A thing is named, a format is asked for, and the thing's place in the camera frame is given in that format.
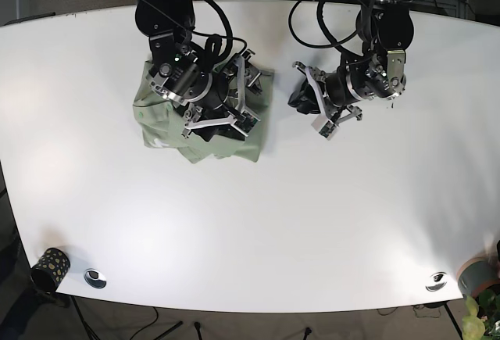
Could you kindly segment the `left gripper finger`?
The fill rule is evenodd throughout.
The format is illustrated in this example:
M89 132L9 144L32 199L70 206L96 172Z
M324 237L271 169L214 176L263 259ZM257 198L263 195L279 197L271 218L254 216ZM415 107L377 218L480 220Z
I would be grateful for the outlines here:
M296 88L288 99L288 105L292 108L296 108L300 101L305 101L310 99L312 102L316 102L316 95L312 87L309 85L307 80L304 80L302 84Z
M296 110L301 114L320 114L318 104L316 102L312 102L310 99L300 101Z

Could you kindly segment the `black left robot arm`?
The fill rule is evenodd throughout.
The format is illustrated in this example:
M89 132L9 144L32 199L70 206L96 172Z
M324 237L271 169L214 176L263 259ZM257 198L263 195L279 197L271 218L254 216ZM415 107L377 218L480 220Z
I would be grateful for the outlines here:
M328 0L316 0L316 21L327 39L323 48L340 52L337 69L326 73L296 62L305 75L288 105L302 114L323 114L333 123L347 111L361 119L357 102L372 98L392 100L405 90L406 50L414 36L409 13L411 0L356 0L360 10L355 31L338 40L328 29L323 11Z

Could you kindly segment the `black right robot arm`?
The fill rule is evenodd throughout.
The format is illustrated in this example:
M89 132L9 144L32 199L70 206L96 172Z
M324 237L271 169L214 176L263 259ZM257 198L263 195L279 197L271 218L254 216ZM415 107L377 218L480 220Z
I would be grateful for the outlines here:
M224 11L212 7L223 24L223 34L197 34L192 0L137 0L135 22L148 37L152 65L145 79L159 97L173 103L184 119L183 136L204 141L223 135L244 141L260 121L247 102L247 93L260 95L260 70L250 62L253 51L232 51L237 37Z

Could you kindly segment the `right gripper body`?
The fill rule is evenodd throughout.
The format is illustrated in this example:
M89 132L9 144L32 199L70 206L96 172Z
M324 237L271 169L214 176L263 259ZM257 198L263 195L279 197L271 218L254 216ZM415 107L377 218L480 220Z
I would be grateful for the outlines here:
M254 54L246 50L211 71L203 71L194 50L177 53L172 63L154 66L147 72L147 84L160 98L179 107L189 130L200 128L204 120L209 126L232 124L236 116L247 111L245 92L262 94L262 71L250 63Z

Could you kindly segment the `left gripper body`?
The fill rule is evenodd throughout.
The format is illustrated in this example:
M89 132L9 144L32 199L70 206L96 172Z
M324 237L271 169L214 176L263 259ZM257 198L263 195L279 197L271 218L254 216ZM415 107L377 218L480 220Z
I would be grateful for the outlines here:
M320 74L321 113L331 121L362 118L358 102L381 98L392 100L405 90L406 52L390 50L386 55L373 54L363 63L339 66L333 73Z

